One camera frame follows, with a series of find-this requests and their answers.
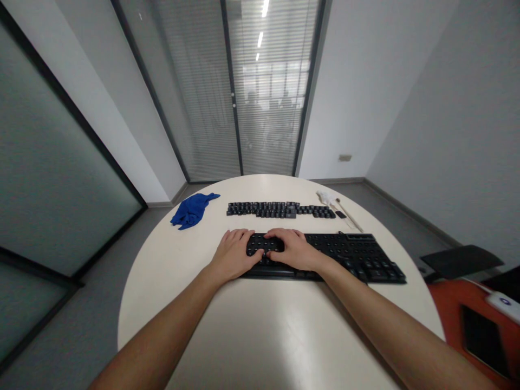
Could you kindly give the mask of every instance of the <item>black keyboard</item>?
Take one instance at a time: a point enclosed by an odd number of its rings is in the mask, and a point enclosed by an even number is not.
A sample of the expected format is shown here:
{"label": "black keyboard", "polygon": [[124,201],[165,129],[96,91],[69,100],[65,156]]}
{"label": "black keyboard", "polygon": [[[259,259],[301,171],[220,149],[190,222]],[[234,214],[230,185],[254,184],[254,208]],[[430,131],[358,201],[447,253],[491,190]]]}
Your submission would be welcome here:
{"label": "black keyboard", "polygon": [[[352,275],[365,283],[406,284],[406,276],[398,265],[390,261],[371,234],[306,234],[307,242],[330,256]],[[252,256],[264,249],[262,260],[246,272],[244,278],[292,279],[322,281],[315,272],[300,271],[267,258],[268,251],[283,252],[283,241],[265,239],[264,233],[251,236],[247,254]]]}
{"label": "black keyboard", "polygon": [[248,214],[258,218],[296,218],[304,214],[314,218],[336,218],[328,206],[301,206],[298,202],[233,202],[227,205],[227,216]]}

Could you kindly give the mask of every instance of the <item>forearm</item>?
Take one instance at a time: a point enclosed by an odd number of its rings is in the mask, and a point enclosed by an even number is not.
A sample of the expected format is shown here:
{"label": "forearm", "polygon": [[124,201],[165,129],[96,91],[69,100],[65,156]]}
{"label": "forearm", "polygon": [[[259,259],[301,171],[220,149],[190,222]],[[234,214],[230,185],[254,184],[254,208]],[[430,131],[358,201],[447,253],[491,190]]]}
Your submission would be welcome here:
{"label": "forearm", "polygon": [[211,299],[222,285],[206,269],[116,355],[91,389],[164,389]]}
{"label": "forearm", "polygon": [[429,329],[332,259],[316,270],[410,389],[495,389]]}

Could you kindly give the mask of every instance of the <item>gray floor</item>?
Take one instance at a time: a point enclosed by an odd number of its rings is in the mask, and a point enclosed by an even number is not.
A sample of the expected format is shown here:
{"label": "gray floor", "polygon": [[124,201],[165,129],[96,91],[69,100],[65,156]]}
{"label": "gray floor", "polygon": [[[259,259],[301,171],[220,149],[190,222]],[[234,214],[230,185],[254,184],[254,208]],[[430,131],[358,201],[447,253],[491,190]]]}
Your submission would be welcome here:
{"label": "gray floor", "polygon": [[[204,185],[188,186],[183,198]],[[364,184],[328,185],[363,206],[419,256],[449,248]],[[149,209],[84,278],[81,289],[0,377],[1,389],[85,389],[117,352],[119,306],[133,261],[169,208]]]}

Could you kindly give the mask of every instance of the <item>left hand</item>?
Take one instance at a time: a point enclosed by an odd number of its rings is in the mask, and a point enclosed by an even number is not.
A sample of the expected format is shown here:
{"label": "left hand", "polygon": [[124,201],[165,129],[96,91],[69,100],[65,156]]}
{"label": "left hand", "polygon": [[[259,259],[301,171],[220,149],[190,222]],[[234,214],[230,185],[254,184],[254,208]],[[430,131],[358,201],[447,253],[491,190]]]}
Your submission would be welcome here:
{"label": "left hand", "polygon": [[263,249],[256,251],[253,256],[245,253],[248,240],[254,233],[254,230],[247,229],[228,230],[224,233],[211,263],[207,266],[220,283],[236,279],[261,260]]}

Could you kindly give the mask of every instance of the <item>blue cloth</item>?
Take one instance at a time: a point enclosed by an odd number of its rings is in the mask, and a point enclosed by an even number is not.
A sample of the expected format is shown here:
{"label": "blue cloth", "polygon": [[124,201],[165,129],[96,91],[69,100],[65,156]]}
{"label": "blue cloth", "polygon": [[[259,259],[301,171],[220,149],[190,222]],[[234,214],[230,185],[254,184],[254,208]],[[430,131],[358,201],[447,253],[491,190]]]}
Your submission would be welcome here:
{"label": "blue cloth", "polygon": [[195,194],[184,199],[170,222],[173,226],[182,225],[179,230],[197,225],[204,216],[204,209],[210,200],[218,198],[219,196],[219,194],[212,192],[209,195]]}

